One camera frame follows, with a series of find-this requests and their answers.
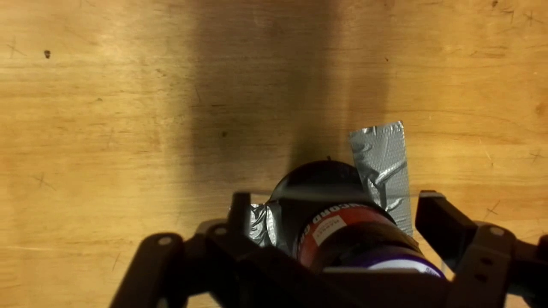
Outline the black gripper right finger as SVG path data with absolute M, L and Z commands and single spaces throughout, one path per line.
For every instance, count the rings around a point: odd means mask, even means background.
M 548 236 L 536 243 L 476 223 L 435 190 L 421 190 L 416 231 L 454 272 L 445 308 L 504 308 L 509 295 L 548 308 Z

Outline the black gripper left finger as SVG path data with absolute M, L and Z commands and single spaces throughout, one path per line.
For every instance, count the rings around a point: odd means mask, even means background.
M 187 308 L 197 295 L 211 295 L 223 308 L 291 308 L 298 298 L 283 277 L 291 260 L 250 235 L 260 211 L 250 192 L 236 192 L 228 219 L 202 223 L 190 240 L 144 238 L 110 308 Z

